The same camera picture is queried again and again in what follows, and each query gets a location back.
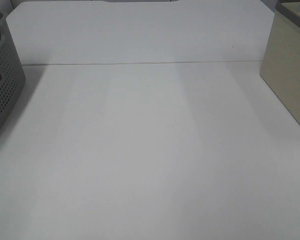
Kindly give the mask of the beige storage box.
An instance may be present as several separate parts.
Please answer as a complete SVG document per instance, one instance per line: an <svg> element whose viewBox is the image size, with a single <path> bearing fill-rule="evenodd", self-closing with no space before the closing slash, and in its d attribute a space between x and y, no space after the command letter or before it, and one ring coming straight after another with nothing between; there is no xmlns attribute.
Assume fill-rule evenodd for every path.
<svg viewBox="0 0 300 240"><path fill-rule="evenodd" d="M300 125L300 0L279 0L260 76Z"/></svg>

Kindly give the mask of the grey perforated plastic basket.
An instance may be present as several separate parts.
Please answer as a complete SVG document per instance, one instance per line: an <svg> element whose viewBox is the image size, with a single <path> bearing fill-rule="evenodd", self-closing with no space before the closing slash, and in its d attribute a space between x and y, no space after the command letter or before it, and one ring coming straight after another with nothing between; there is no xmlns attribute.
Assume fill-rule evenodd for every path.
<svg viewBox="0 0 300 240"><path fill-rule="evenodd" d="M0 130L12 112L25 81L25 73L7 24L7 15L0 12Z"/></svg>

